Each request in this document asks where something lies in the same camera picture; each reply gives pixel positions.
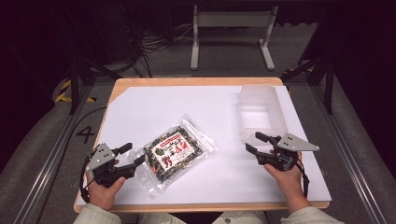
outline table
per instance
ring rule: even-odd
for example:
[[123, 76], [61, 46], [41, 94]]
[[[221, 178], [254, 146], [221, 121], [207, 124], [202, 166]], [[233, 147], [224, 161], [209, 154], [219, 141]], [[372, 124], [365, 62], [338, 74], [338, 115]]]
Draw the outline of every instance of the table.
[[[290, 124], [289, 129], [291, 131], [295, 130], [295, 132], [301, 133], [304, 137], [304, 131], [302, 130], [301, 123], [298, 120], [298, 117], [295, 113], [294, 107], [292, 105], [291, 99], [289, 97], [289, 94], [286, 91], [286, 88], [282, 86], [282, 82], [280, 81], [279, 78], [277, 77], [205, 77], [205, 78], [194, 78], [194, 77], [188, 77], [188, 78], [123, 78], [119, 79], [114, 87], [113, 92], [110, 95], [109, 98], [109, 107], [107, 108], [105, 119], [102, 122], [101, 129], [98, 135], [98, 138], [96, 139], [96, 143], [99, 141], [103, 141], [104, 133], [108, 133], [109, 130], [106, 129], [108, 127], [107, 125], [109, 124], [107, 121], [111, 120], [111, 118], [114, 116], [114, 110], [113, 110], [113, 105], [118, 101], [122, 100], [122, 94], [130, 91], [130, 90], [135, 90], [136, 88], [139, 88], [139, 90], [143, 91], [144, 89], [147, 88], [153, 88], [153, 87], [159, 87], [160, 90], [161, 88], [168, 88], [169, 86], [172, 86], [173, 89], [177, 88], [201, 88], [201, 87], [213, 87], [213, 88], [219, 88], [222, 90], [228, 90], [228, 88], [231, 88], [231, 90], [235, 91], [238, 90], [238, 88], [241, 88], [243, 85], [273, 85], [277, 86], [280, 91], [279, 93], [283, 94], [282, 98], [286, 99], [285, 102], [283, 102], [283, 107], [282, 110], [289, 110], [291, 111], [289, 115], [285, 116], [285, 120], [288, 124]], [[114, 144], [112, 141], [116, 141], [112, 137], [110, 139], [105, 139], [106, 143]], [[235, 168], [227, 168], [224, 169], [223, 167], [219, 167], [221, 171], [223, 171], [222, 176], [225, 176], [227, 181], [229, 181], [229, 177], [233, 178], [231, 175], [232, 174], [227, 174], [227, 170], [233, 171], [233, 169], [241, 169], [238, 172], [236, 172], [237, 175], [235, 175], [235, 179], [243, 177], [245, 182], [238, 182], [239, 184], [241, 183], [246, 183], [246, 179], [250, 180], [252, 178], [249, 175], [246, 175], [247, 171], [252, 174], [258, 173], [259, 176], [265, 176], [265, 171], [257, 165], [257, 161], [254, 158], [254, 156], [249, 155], [244, 148], [244, 145], [242, 142], [237, 143], [241, 147], [241, 150], [243, 150], [243, 157], [240, 161], [240, 164], [236, 164]], [[188, 172], [197, 172], [197, 170], [204, 170], [206, 166], [213, 166], [214, 163], [217, 163], [217, 161], [224, 160], [224, 156], [228, 157], [229, 160], [238, 160], [236, 157], [233, 157], [234, 151], [229, 151], [229, 153], [224, 153], [226, 152], [226, 149], [222, 148], [218, 152], [214, 154], [214, 156], [209, 157], [207, 161], [204, 161], [203, 163], [199, 164], [200, 167], [199, 169], [191, 169]], [[324, 195], [324, 197], [319, 196], [321, 198], [320, 200], [317, 201], [311, 201], [311, 203], [319, 208], [325, 208], [329, 205], [331, 197], [329, 194], [329, 191], [327, 190], [327, 187], [325, 186], [323, 177], [321, 176], [320, 170], [318, 169], [318, 165], [316, 163], [315, 157], [313, 156], [312, 152], [304, 152], [303, 154], [304, 161], [306, 163], [304, 164], [305, 168], [307, 169], [307, 175], [311, 179], [311, 184], [310, 184], [310, 192], [312, 193], [311, 195], [313, 197], [316, 197], [315, 195]], [[236, 211], [236, 210], [276, 210], [276, 209], [286, 209], [287, 206], [286, 204], [282, 201], [281, 198], [281, 193], [278, 191], [276, 187], [276, 182], [271, 176], [267, 176], [266, 180], [265, 178], [262, 178], [262, 183], [264, 185], [268, 184], [268, 188], [266, 190], [270, 190], [271, 193], [268, 195], [272, 195], [271, 197], [276, 198], [276, 200], [272, 200], [271, 202], [254, 202], [254, 199], [252, 200], [252, 197], [256, 197], [255, 195], [250, 195], [250, 199], [248, 201], [241, 201], [241, 199], [235, 200], [233, 202], [233, 196], [230, 196], [230, 198], [225, 199], [224, 202], [222, 203], [205, 203], [204, 201], [201, 201], [199, 203], [191, 203], [196, 201], [194, 199], [194, 195], [186, 195], [184, 198], [180, 198], [177, 200], [173, 200], [170, 195], [166, 195], [168, 193], [172, 193], [173, 187], [180, 187], [177, 186], [177, 184], [182, 184], [182, 182], [186, 182], [186, 180], [190, 180], [191, 177], [188, 175], [183, 175], [180, 179], [177, 180], [172, 186], [165, 192], [165, 194], [161, 195], [160, 197], [156, 198], [153, 201], [150, 201], [148, 199], [148, 195], [146, 191], [144, 190], [142, 185], [139, 185], [139, 180], [137, 178], [135, 179], [128, 179], [127, 182], [125, 183], [125, 186], [121, 190], [129, 190], [127, 192], [119, 192], [122, 196], [119, 198], [116, 197], [116, 202], [115, 206], [111, 209], [113, 212], [132, 212], [132, 213], [142, 213], [142, 212], [191, 212], [191, 211]], [[202, 180], [200, 179], [200, 182], [205, 183], [206, 181], [210, 180]], [[211, 186], [208, 190], [210, 189], [216, 189], [216, 183], [215, 181], [210, 182]], [[254, 184], [251, 185], [252, 189], [249, 189], [246, 187], [246, 185], [243, 185], [239, 188], [233, 188], [233, 186], [229, 186], [227, 189], [225, 189], [223, 192], [220, 192], [219, 194], [224, 194], [224, 195], [232, 195], [233, 190], [238, 190], [241, 191], [241, 194], [244, 194], [244, 190], [247, 189], [247, 191], [251, 190], [252, 194], [256, 193], [255, 191], [257, 188], [254, 188]], [[204, 198], [210, 198], [213, 195], [206, 195]], [[126, 197], [137, 197], [134, 202], [139, 202], [139, 203], [131, 203], [128, 200], [124, 200]], [[76, 212], [79, 212], [83, 206], [84, 202], [79, 198], [79, 194], [76, 198], [75, 204], [74, 204], [74, 209]]]

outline transparent plastic container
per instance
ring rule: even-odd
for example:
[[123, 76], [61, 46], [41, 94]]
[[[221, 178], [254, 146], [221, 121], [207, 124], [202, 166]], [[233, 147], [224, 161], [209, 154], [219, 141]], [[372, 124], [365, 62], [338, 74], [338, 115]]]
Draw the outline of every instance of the transparent plastic container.
[[288, 131], [275, 87], [243, 86], [238, 94], [238, 106], [243, 142], [253, 146], [269, 146], [269, 143], [256, 139], [255, 132], [283, 136]]

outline light-colored sleeve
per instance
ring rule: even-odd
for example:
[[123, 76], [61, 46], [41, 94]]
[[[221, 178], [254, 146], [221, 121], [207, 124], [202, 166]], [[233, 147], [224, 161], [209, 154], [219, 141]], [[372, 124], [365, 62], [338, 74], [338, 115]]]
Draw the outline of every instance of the light-colored sleeve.
[[333, 224], [333, 223], [344, 223], [340, 222], [337, 219], [327, 215], [326, 213], [320, 211], [316, 207], [306, 207], [302, 208], [298, 211], [293, 212], [287, 218], [280, 219], [282, 224], [290, 224], [290, 223], [307, 223], [307, 224]]
[[121, 224], [121, 219], [100, 207], [87, 203], [74, 224]]

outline plastic bag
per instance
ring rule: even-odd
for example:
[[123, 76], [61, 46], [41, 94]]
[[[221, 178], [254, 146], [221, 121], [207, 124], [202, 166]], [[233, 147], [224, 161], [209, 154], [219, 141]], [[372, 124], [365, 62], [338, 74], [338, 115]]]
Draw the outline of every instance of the plastic bag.
[[216, 150], [213, 139], [202, 133], [185, 116], [143, 148], [135, 149], [134, 156], [128, 156], [128, 161], [146, 155], [146, 161], [136, 173], [148, 195], [159, 196], [187, 168]]

